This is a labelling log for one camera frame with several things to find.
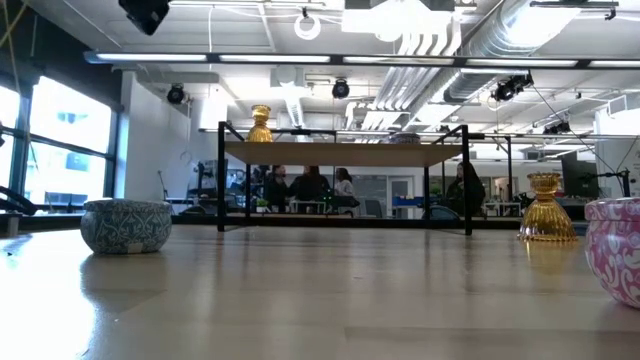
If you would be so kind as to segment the amber ribbed glass candle holder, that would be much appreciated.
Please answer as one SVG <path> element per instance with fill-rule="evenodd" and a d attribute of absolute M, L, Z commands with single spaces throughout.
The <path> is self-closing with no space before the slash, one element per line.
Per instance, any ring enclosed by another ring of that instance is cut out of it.
<path fill-rule="evenodd" d="M 247 141 L 258 143 L 272 142 L 273 136 L 267 126 L 271 108 L 267 105 L 254 105 L 251 110 L 254 125 L 249 130 Z"/>
<path fill-rule="evenodd" d="M 532 173 L 527 176 L 535 194 L 525 209 L 518 238 L 527 242 L 574 242 L 577 235 L 565 209 L 556 201 L 560 175 Z"/>

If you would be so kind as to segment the teal patterned candle tin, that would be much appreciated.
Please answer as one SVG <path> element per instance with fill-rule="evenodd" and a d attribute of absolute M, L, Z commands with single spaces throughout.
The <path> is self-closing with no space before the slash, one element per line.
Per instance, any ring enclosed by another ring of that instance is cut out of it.
<path fill-rule="evenodd" d="M 100 199 L 85 202 L 83 209 L 81 236 L 95 254 L 158 252 L 171 234 L 166 202 Z"/>

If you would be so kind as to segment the pink patterned candle tin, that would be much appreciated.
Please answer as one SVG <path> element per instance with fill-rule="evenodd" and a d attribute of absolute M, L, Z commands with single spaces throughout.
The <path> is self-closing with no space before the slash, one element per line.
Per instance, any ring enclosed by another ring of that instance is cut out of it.
<path fill-rule="evenodd" d="M 616 301 L 640 309 L 640 197 L 592 201 L 585 218 L 592 273 Z"/>

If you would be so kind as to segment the large dark-framed window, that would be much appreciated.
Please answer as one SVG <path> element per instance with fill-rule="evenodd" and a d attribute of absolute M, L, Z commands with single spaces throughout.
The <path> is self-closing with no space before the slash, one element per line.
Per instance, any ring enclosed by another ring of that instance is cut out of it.
<path fill-rule="evenodd" d="M 115 119 L 109 106 L 44 76 L 25 95 L 0 85 L 0 186 L 48 210 L 101 198 Z"/>

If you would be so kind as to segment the black overhead LED light bar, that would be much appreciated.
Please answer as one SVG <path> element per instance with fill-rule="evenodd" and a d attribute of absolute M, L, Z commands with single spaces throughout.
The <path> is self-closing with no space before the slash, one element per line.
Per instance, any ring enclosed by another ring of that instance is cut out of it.
<path fill-rule="evenodd" d="M 327 65 L 327 66 L 391 66 L 478 69 L 545 69 L 545 70 L 640 70 L 640 59 L 615 58 L 540 58 L 540 57 L 463 57 L 406 55 L 339 55 L 278 53 L 154 53 L 87 51 L 90 64 L 234 64 L 234 65 Z"/>

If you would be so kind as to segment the person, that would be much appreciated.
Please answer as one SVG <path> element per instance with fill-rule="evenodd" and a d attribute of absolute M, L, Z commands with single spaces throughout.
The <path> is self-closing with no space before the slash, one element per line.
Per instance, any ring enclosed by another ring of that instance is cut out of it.
<path fill-rule="evenodd" d="M 446 205 L 462 216 L 469 212 L 472 216 L 481 214 L 482 204 L 486 196 L 485 188 L 472 164 L 457 165 L 455 180 L 446 191 Z"/>
<path fill-rule="evenodd" d="M 287 197 L 286 168 L 284 165 L 273 165 L 265 179 L 265 200 L 272 212 L 284 213 Z"/>
<path fill-rule="evenodd" d="M 348 170 L 344 167 L 336 169 L 336 184 L 334 192 L 338 196 L 351 196 L 355 195 L 354 186 L 352 183 L 352 177 Z"/>
<path fill-rule="evenodd" d="M 330 191 L 328 180 L 320 174 L 318 166 L 305 166 L 289 187 L 289 196 L 298 201 L 316 201 Z"/>

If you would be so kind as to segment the small white table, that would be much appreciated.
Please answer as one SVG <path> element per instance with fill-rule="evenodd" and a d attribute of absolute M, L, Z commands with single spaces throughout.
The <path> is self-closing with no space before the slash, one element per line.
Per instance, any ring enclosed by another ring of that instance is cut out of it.
<path fill-rule="evenodd" d="M 326 213 L 326 203 L 322 201 L 293 200 L 289 207 L 294 214 L 323 215 Z"/>

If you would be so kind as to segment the rounded chair back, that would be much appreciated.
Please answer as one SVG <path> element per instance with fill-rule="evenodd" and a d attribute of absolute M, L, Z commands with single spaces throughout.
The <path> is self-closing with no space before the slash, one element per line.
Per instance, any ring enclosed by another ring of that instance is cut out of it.
<path fill-rule="evenodd" d="M 430 220 L 433 220 L 433 221 L 459 221 L 460 220 L 459 215 L 455 211 L 442 205 L 431 205 L 429 207 L 429 211 L 423 212 L 423 218 L 424 219 L 429 218 Z"/>

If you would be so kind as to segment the dark computer monitor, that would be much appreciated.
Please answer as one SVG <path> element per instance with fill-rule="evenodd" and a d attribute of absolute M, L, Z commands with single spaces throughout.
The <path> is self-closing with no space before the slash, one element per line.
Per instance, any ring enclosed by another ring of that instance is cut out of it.
<path fill-rule="evenodd" d="M 561 165 L 566 196 L 595 199 L 600 195 L 595 163 L 579 160 L 572 152 L 561 157 Z"/>

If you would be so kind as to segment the black diagonal frame brace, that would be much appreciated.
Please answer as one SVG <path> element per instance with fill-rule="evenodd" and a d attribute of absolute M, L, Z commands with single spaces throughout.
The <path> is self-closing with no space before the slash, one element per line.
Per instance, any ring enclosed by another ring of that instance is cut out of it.
<path fill-rule="evenodd" d="M 0 186 L 0 210 L 15 211 L 26 216 L 33 216 L 38 211 L 38 208 L 19 193 Z"/>

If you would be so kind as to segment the wooden shelf black metal frame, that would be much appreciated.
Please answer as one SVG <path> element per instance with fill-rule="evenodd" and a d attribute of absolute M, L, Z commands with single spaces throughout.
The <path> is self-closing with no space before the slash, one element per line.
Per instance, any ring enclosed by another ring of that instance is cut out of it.
<path fill-rule="evenodd" d="M 470 134 L 466 125 L 444 133 L 430 144 L 348 144 L 299 142 L 248 142 L 226 122 L 217 128 L 217 160 L 219 172 L 225 169 L 224 160 L 231 155 L 250 169 L 253 165 L 318 165 L 345 167 L 412 167 L 423 170 L 424 211 L 429 211 L 429 168 L 457 155 L 465 165 L 470 163 Z M 225 229 L 227 205 L 224 199 L 225 180 L 217 180 L 217 229 Z M 250 218 L 251 204 L 245 201 L 244 217 Z M 465 235 L 473 233 L 472 215 L 465 212 Z"/>

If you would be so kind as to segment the white overhead mount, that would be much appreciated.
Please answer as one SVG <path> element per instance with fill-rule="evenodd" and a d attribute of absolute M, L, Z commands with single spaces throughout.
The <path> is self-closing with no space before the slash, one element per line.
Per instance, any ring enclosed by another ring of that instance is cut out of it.
<path fill-rule="evenodd" d="M 369 9 L 345 7 L 341 31 L 374 35 L 382 42 L 400 41 L 398 55 L 451 55 L 462 40 L 455 0 L 436 10 L 431 0 L 383 0 Z"/>

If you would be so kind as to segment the black rig frame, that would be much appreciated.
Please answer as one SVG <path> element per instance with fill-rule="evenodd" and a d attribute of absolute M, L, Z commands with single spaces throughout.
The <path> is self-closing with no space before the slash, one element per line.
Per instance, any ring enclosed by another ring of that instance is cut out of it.
<path fill-rule="evenodd" d="M 53 214 L 43 216 L 18 216 L 16 214 L 0 214 L 0 235 L 9 233 L 10 225 L 17 224 L 18 231 L 54 231 L 76 229 L 80 227 L 82 214 Z M 216 216 L 172 216 L 173 225 L 205 225 L 217 227 Z M 465 230 L 463 220 L 407 220 L 350 218 L 338 216 L 229 216 L 225 219 L 226 227 L 320 227 L 320 228 L 375 228 L 375 229 L 437 229 Z M 573 223 L 574 229 L 583 234 L 588 227 L 587 222 Z M 472 230 L 519 230 L 520 220 L 512 218 L 475 219 L 471 221 Z"/>

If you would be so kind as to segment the silver ventilation duct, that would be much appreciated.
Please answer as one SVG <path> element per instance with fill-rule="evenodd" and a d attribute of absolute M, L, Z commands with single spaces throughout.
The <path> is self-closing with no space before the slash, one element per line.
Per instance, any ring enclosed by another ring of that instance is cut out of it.
<path fill-rule="evenodd" d="M 533 1 L 505 0 L 461 48 L 466 57 L 527 57 L 556 37 L 580 12 L 578 8 L 532 7 Z M 469 74 L 444 69 L 445 102 L 462 103 L 484 90 L 496 74 Z"/>

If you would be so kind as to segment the black ceiling track rail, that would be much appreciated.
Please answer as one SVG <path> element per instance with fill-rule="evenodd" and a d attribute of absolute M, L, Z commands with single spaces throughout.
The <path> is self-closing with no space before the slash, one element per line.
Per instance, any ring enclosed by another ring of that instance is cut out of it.
<path fill-rule="evenodd" d="M 605 20 L 609 21 L 617 16 L 620 4 L 615 0 L 532 0 L 529 6 L 552 9 L 604 9 L 609 11 L 605 16 Z"/>

